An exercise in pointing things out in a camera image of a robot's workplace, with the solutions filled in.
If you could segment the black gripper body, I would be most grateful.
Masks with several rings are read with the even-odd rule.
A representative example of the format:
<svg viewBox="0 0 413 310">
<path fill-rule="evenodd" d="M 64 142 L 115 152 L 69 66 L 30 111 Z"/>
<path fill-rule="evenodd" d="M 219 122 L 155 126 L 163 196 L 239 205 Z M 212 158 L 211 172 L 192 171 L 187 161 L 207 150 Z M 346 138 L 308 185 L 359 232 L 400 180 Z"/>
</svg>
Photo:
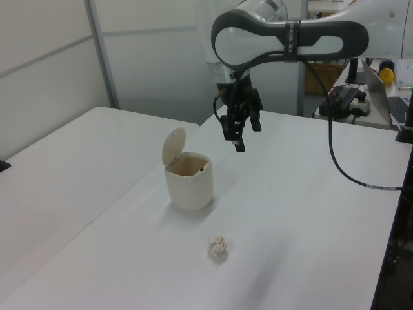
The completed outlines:
<svg viewBox="0 0 413 310">
<path fill-rule="evenodd" d="M 219 99 L 224 105 L 228 105 L 230 103 L 230 97 L 234 92 L 234 103 L 246 109 L 251 109 L 251 104 L 254 98 L 254 88 L 252 86 L 250 74 L 244 74 L 239 81 L 237 88 L 234 90 L 235 84 L 235 80 L 232 80 L 229 83 L 218 83 L 217 89 L 219 93 L 221 93 L 223 89 L 225 90 Z"/>
</svg>

